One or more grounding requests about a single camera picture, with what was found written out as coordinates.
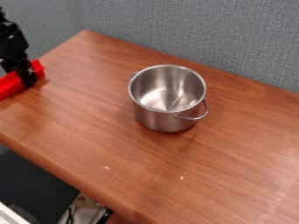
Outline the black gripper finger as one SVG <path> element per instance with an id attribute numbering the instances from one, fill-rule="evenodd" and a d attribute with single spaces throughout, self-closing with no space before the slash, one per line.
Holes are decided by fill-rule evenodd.
<path id="1" fill-rule="evenodd" d="M 0 67 L 9 74 L 12 71 L 17 69 L 17 63 L 11 60 L 0 59 Z"/>
<path id="2" fill-rule="evenodd" d="M 17 73 L 19 73 L 24 86 L 27 88 L 32 87 L 37 81 L 37 75 L 29 60 L 24 60 L 20 62 L 17 66 Z"/>

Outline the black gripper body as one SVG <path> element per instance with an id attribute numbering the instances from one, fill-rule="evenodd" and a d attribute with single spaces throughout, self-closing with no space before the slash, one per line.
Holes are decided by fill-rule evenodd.
<path id="1" fill-rule="evenodd" d="M 9 66 L 24 63 L 28 60 L 28 47 L 19 24 L 5 18 L 0 7 L 0 60 Z"/>

